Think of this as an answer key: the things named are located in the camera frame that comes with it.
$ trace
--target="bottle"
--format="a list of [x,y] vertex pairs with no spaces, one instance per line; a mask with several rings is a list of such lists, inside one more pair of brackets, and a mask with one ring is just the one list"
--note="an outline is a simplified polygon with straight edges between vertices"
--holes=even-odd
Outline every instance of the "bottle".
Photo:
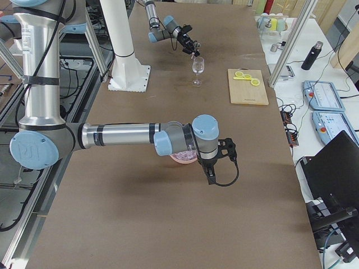
[[265,0],[259,0],[257,9],[256,9],[256,15],[261,15],[263,13],[264,6],[265,6]]
[[274,3],[274,0],[267,0],[264,7],[264,12],[270,14],[271,7]]
[[315,43],[315,45],[309,51],[307,58],[305,58],[302,66],[301,66],[302,69],[309,70],[312,67],[314,61],[316,60],[319,53],[321,52],[322,46],[323,46],[323,42],[321,42],[321,41],[317,41]]

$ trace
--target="green bottle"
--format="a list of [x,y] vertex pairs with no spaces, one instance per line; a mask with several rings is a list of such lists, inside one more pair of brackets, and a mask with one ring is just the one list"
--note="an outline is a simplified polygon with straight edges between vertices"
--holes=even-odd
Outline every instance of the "green bottle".
[[261,15],[264,11],[266,0],[259,0],[257,9],[256,9],[256,15]]

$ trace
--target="red bottle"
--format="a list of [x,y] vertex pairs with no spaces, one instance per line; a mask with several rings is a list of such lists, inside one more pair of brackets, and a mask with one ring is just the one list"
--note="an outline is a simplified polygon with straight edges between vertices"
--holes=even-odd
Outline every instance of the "red bottle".
[[271,7],[274,3],[274,0],[267,0],[265,7],[264,7],[264,13],[270,14]]

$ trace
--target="wooden cutting board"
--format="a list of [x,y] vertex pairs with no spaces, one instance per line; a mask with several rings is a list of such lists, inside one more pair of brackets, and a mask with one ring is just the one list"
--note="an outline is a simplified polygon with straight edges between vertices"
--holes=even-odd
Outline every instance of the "wooden cutting board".
[[[260,80],[259,86],[251,85],[250,80],[234,80],[234,73],[242,71]],[[268,105],[267,93],[260,70],[228,69],[229,94],[232,104]]]

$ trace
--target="blue joint cap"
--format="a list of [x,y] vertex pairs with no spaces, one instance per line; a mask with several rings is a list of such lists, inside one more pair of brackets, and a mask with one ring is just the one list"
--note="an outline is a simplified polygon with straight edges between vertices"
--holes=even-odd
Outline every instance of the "blue joint cap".
[[155,133],[153,136],[155,142],[156,152],[159,156],[166,156],[172,154],[172,144],[165,131]]
[[35,170],[51,166],[59,158],[54,142],[34,131],[22,131],[14,135],[10,142],[10,152],[22,166]]
[[164,20],[163,20],[164,26],[167,26],[173,20],[174,20],[173,16],[171,16],[171,15],[166,16],[166,18],[164,18]]
[[62,32],[66,34],[84,34],[86,33],[86,23],[66,25]]
[[215,140],[219,136],[218,122],[211,115],[199,115],[192,122],[196,137],[202,140]]
[[6,22],[7,24],[18,24],[19,21],[15,18],[14,15],[6,15],[6,16],[2,16],[0,18],[1,22]]
[[156,39],[155,35],[153,34],[153,32],[148,33],[148,39],[150,40],[151,43],[157,42],[157,39]]
[[47,0],[10,0],[20,7],[34,7],[47,2]]

